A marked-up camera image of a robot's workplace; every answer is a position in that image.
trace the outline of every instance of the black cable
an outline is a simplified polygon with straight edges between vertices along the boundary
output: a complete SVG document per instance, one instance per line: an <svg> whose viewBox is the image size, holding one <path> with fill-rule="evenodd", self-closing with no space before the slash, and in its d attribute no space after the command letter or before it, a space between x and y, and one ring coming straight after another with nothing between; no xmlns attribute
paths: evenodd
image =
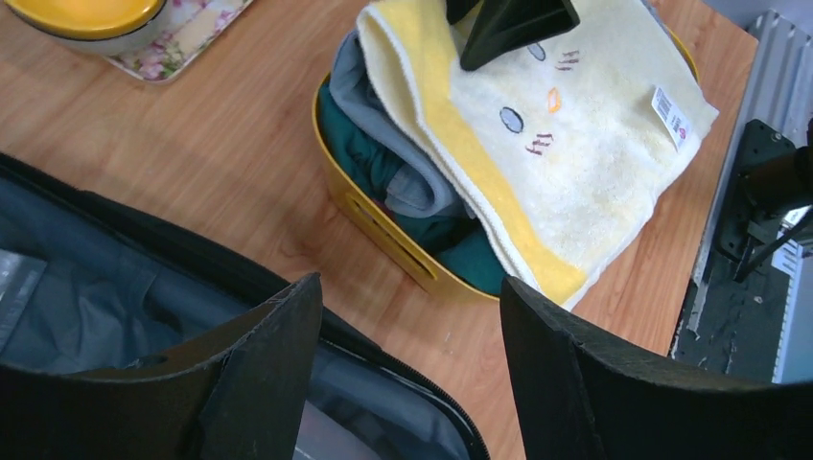
<svg viewBox="0 0 813 460"><path fill-rule="evenodd" d="M734 272L734 280L737 283L741 283L745 277L749 275L749 273L765 262L765 259L767 259L768 256L777 252L777 249L781 248L783 244L787 243L791 238L798 235L799 232L804 229L804 227L810 224L810 222L813 222L813 212L811 211L813 211L813 207L807 209L804 216L799 220L799 222L796 223L796 225L793 226L793 228L787 230L780 238L765 245L759 252L757 252L744 268L742 267L742 264L740 264L737 267L737 270Z"/></svg>

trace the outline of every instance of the black machine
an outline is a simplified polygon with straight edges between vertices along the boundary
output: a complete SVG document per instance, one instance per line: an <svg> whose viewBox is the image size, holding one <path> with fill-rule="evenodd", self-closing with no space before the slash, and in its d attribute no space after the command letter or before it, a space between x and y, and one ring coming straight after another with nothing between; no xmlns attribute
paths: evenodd
<svg viewBox="0 0 813 460"><path fill-rule="evenodd" d="M784 216L813 204L813 120L796 147L759 120L745 126L702 286L691 284L673 346L675 359L740 378L771 381L789 275L771 258L803 230Z"/></svg>

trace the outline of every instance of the towel label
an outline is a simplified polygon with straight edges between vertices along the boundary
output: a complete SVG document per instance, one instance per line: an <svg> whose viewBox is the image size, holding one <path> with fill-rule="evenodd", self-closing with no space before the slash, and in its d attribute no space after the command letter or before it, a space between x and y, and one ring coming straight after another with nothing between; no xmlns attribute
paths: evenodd
<svg viewBox="0 0 813 460"><path fill-rule="evenodd" d="M691 125L684 116L684 112L672 102L659 86L655 88L655 96L652 98L652 108L658 113L658 117L666 126L669 135L672 137L672 142L678 151L684 146L685 140L691 133Z"/></svg>

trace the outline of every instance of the floral tray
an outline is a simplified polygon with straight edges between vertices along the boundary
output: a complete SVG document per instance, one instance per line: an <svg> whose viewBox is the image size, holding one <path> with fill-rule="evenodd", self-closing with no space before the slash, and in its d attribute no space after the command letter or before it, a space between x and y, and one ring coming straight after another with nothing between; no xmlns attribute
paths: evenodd
<svg viewBox="0 0 813 460"><path fill-rule="evenodd" d="M141 81L177 78L253 0L167 0L173 9L164 33L144 50L108 57Z"/></svg>

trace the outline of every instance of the cat whisker embroidery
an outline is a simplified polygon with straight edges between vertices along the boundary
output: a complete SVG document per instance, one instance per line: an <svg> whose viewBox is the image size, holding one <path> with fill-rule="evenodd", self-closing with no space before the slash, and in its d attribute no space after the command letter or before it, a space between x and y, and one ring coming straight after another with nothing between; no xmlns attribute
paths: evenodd
<svg viewBox="0 0 813 460"><path fill-rule="evenodd" d="M550 144L553 142L553 134L537 134L536 139L531 144L531 147L526 147L529 153L533 153L535 155L542 156L542 148L543 147L550 147Z"/></svg>
<svg viewBox="0 0 813 460"><path fill-rule="evenodd" d="M579 62L579 55L580 55L579 50L568 51L566 53L562 53L562 59L557 61L559 64L562 64L562 65L555 66L556 70L563 70L563 71L573 70L572 65L569 65L569 64L578 63Z"/></svg>

